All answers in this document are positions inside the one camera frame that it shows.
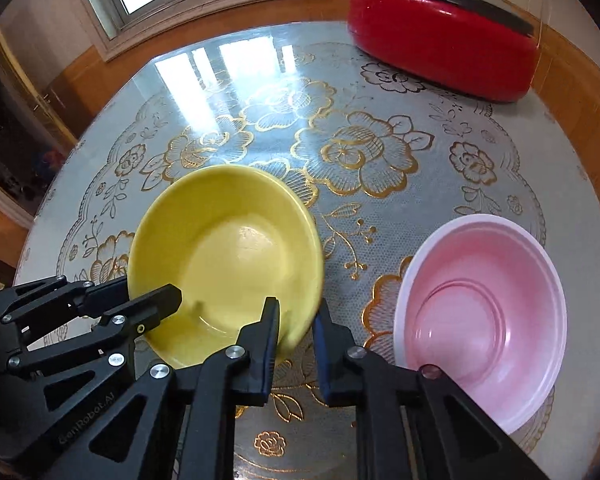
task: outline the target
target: bowl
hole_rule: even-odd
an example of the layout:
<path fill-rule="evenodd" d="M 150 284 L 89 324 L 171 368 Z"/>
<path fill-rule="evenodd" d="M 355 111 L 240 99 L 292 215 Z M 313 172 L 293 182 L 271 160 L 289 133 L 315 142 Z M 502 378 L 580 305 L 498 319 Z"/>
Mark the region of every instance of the bowl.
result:
<path fill-rule="evenodd" d="M 554 265 L 507 219 L 474 214 L 448 222 L 404 274 L 394 318 L 397 365 L 441 367 L 506 433 L 546 399 L 566 336 Z"/>
<path fill-rule="evenodd" d="M 169 186 L 138 226 L 128 263 L 130 298 L 167 283 L 182 291 L 178 311 L 146 334 L 176 368 L 232 345 L 280 302 L 278 356 L 287 356 L 320 301 L 324 261 L 314 218 L 281 181 L 246 166 L 193 171 Z"/>

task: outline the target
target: yellow bowl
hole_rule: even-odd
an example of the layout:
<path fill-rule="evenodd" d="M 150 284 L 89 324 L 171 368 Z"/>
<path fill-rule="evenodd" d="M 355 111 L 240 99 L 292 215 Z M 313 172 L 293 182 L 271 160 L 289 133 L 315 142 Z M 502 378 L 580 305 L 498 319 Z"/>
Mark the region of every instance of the yellow bowl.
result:
<path fill-rule="evenodd" d="M 129 296 L 167 283 L 178 311 L 146 334 L 173 367 L 201 363 L 280 301 L 278 356 L 288 356 L 320 301 L 324 263 L 314 218 L 281 181 L 246 166 L 213 166 L 169 186 L 142 218 L 128 263 Z"/>

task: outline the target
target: table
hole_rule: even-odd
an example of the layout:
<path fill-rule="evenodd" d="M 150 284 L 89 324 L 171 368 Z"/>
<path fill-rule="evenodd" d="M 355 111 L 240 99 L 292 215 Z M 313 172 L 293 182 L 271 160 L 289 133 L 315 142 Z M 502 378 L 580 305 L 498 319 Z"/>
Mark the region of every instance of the table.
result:
<path fill-rule="evenodd" d="M 533 92 L 491 105 L 436 88 L 357 50 L 339 22 L 171 52 L 127 83 L 72 151 L 16 282 L 125 274 L 151 202 L 215 164 L 261 168 L 298 194 L 322 239 L 334 321 L 389 361 L 400 276 L 431 232 L 474 212 L 527 229 L 557 267 L 569 333 L 554 389 L 513 438 L 551 478 L 583 476 L 600 438 L 600 205 Z M 36 345 L 90 325 L 75 319 Z M 140 338 L 137 372 L 155 357 Z M 354 478 L 354 412 L 326 408 L 316 379 L 309 335 L 277 366 L 268 405 L 237 410 L 236 478 Z"/>

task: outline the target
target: red electric pan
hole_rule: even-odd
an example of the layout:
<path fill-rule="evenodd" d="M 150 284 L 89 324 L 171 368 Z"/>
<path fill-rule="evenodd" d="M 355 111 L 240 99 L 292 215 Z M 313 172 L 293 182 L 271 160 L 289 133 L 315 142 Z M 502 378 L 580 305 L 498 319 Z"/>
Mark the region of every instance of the red electric pan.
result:
<path fill-rule="evenodd" d="M 517 101 L 536 68 L 533 26 L 501 0 L 350 0 L 366 53 L 453 90 Z"/>

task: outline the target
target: pink bowl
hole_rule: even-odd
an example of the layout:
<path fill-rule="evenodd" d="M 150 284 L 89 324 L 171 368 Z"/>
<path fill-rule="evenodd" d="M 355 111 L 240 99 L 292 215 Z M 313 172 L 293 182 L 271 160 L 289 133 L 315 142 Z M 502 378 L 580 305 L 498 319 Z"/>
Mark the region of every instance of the pink bowl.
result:
<path fill-rule="evenodd" d="M 560 370 L 567 309 L 540 244 L 499 216 L 437 229 L 404 274 L 394 318 L 398 366 L 440 366 L 506 432 L 540 408 Z"/>

